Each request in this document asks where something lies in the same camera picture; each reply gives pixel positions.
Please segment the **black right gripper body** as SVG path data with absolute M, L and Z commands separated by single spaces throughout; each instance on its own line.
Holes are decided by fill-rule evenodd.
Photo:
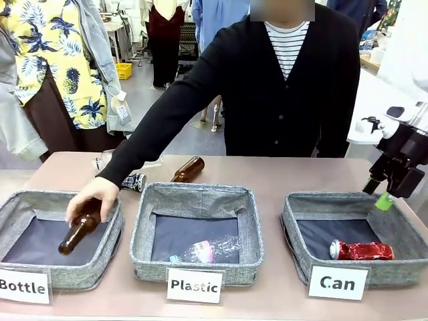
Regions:
M 370 168 L 368 192 L 374 193 L 387 181 L 388 194 L 408 199 L 425 176 L 417 167 L 427 164 L 427 135 L 401 123 L 392 137 L 380 140 L 377 148 L 382 155 Z

